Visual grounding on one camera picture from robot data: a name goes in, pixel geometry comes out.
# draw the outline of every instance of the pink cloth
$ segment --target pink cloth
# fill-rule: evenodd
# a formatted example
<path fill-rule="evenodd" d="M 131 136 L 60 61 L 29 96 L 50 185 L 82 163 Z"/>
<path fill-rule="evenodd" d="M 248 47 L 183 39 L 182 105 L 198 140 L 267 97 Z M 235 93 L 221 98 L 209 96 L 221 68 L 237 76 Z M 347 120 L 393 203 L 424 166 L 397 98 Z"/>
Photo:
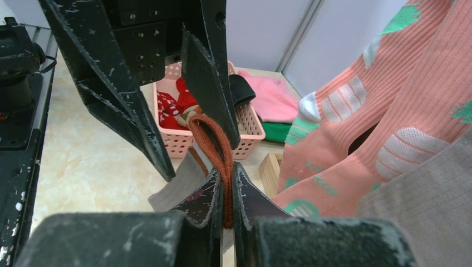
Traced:
<path fill-rule="evenodd" d="M 251 104 L 262 121 L 292 123 L 295 120 L 298 100 L 292 96 L 283 79 L 251 76 L 247 71 L 239 71 L 238 74 L 254 90 L 255 98 Z"/>

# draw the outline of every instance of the green cloth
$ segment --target green cloth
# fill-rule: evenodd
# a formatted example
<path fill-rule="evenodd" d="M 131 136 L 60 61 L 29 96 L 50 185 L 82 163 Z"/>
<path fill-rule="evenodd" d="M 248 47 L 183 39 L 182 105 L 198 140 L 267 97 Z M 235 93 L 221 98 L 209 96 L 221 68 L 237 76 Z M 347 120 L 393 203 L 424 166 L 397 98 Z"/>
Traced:
<path fill-rule="evenodd" d="M 266 132 L 265 140 L 283 143 L 291 126 L 290 123 L 262 122 L 262 128 Z"/>

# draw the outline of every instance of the red cloth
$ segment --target red cloth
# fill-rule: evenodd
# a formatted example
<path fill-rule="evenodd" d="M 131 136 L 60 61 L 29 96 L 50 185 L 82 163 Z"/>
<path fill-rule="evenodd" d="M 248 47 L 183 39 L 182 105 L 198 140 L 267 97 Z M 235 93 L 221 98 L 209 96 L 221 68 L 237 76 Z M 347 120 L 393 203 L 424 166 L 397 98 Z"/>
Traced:
<path fill-rule="evenodd" d="M 184 110 L 189 107 L 198 105 L 195 98 L 188 90 L 187 85 L 185 85 L 185 81 L 182 79 L 182 77 L 175 81 L 175 85 L 177 86 L 177 91 L 179 91 L 179 99 L 177 99 L 176 105 L 180 113 L 183 113 Z"/>
<path fill-rule="evenodd" d="M 158 107 L 159 125 L 161 127 L 172 130 L 187 130 L 187 128 L 180 126 L 174 117 L 180 112 L 177 109 L 175 99 L 170 94 L 159 92 Z"/>

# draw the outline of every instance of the white wall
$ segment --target white wall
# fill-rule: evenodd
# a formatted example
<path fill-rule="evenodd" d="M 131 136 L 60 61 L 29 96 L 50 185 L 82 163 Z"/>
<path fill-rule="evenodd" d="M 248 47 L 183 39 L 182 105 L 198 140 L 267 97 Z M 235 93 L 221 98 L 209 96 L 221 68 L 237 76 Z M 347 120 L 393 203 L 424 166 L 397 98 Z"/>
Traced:
<path fill-rule="evenodd" d="M 354 62 L 405 3 L 325 0 L 285 77 L 302 96 L 318 90 Z"/>
<path fill-rule="evenodd" d="M 15 13 L 18 23 L 49 28 L 38 0 L 5 0 L 5 2 Z"/>
<path fill-rule="evenodd" d="M 228 60 L 274 71 L 309 0 L 227 0 Z"/>

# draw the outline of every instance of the green pattern on sock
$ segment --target green pattern on sock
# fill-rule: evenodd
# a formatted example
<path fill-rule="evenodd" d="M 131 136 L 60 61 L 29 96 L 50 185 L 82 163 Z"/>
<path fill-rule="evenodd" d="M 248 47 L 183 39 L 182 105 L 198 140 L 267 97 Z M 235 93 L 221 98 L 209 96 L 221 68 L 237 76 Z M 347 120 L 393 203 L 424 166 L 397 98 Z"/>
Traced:
<path fill-rule="evenodd" d="M 472 123 L 472 101 L 462 106 L 454 107 L 456 110 L 453 114 L 453 118 L 462 118 L 460 123 Z"/>
<path fill-rule="evenodd" d="M 309 132 L 302 130 L 298 128 L 297 126 L 293 126 L 293 125 L 292 127 L 290 127 L 290 130 L 288 131 L 288 133 L 293 136 L 300 137 L 300 138 L 304 138 L 309 134 Z"/>
<path fill-rule="evenodd" d="M 333 187 L 328 185 L 328 183 L 323 181 L 323 178 L 321 178 L 318 175 L 313 176 L 313 182 L 317 184 L 319 187 L 323 188 L 323 191 L 328 192 L 328 195 L 330 196 L 338 193 L 338 191 L 336 191 Z"/>
<path fill-rule="evenodd" d="M 372 189 L 371 189 L 370 191 L 373 192 L 374 190 L 376 190 L 376 189 L 379 188 L 379 187 L 380 187 L 380 183 L 379 183 L 379 182 L 376 182 L 376 183 L 373 185 L 373 187 L 372 187 Z"/>
<path fill-rule="evenodd" d="M 291 187 L 292 185 L 298 183 L 298 179 L 297 178 L 288 178 L 287 181 L 285 181 L 285 187 L 284 187 L 284 190 Z"/>
<path fill-rule="evenodd" d="M 304 128 L 310 132 L 316 130 L 319 128 L 319 124 L 311 121 L 306 121 L 302 118 L 296 118 L 293 121 L 293 125 Z"/>
<path fill-rule="evenodd" d="M 285 206 L 283 210 L 286 213 L 301 217 L 319 217 L 318 209 L 309 201 L 297 199 Z"/>
<path fill-rule="evenodd" d="M 295 137 L 293 135 L 287 135 L 287 138 L 285 139 L 285 143 L 292 146 L 298 143 L 298 141 L 300 141 L 300 138 Z"/>
<path fill-rule="evenodd" d="M 394 33 L 405 29 L 413 23 L 420 20 L 420 11 L 417 9 L 419 4 L 404 5 L 394 18 L 387 24 L 380 35 Z"/>
<path fill-rule="evenodd" d="M 290 127 L 290 130 L 288 131 L 285 143 L 293 146 L 302 138 L 305 138 L 310 132 L 318 128 L 318 123 L 307 121 L 302 118 L 296 118 L 293 121 L 292 127 Z"/>
<path fill-rule="evenodd" d="M 306 167 L 306 168 L 309 168 L 309 169 L 312 170 L 312 171 L 315 171 L 317 174 L 319 174 L 320 172 L 323 171 L 323 168 L 321 168 L 321 167 L 318 166 L 318 165 L 312 164 L 312 163 L 309 162 L 309 161 L 307 161 L 307 163 L 305 164 L 305 167 Z"/>

